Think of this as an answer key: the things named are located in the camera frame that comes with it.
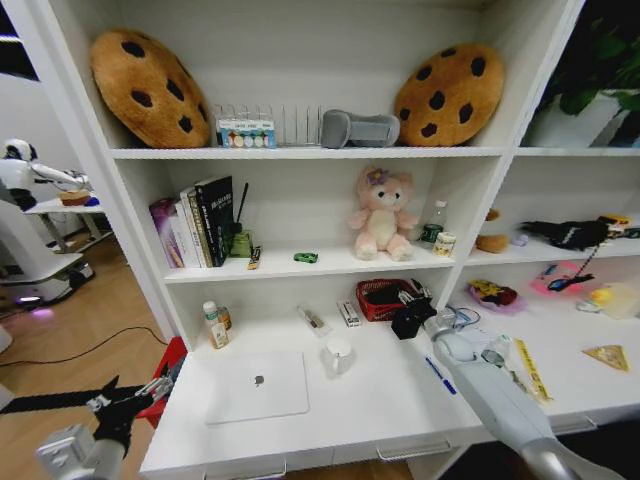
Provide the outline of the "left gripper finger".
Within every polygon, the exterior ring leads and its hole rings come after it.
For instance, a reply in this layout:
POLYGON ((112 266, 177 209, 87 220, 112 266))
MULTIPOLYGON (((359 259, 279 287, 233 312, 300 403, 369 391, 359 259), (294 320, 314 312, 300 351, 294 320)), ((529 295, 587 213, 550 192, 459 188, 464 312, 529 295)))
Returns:
POLYGON ((116 376, 105 386, 95 390, 71 391, 44 395, 16 397, 1 409, 1 414, 13 414, 32 411, 56 410, 86 406, 87 403, 104 396, 109 400, 124 399, 131 395, 130 386, 118 386, 119 377, 116 376))
POLYGON ((181 358, 174 364, 165 363, 160 370, 158 377, 141 387, 134 393, 135 397, 151 397, 156 403, 160 399, 170 395, 184 364, 181 358))

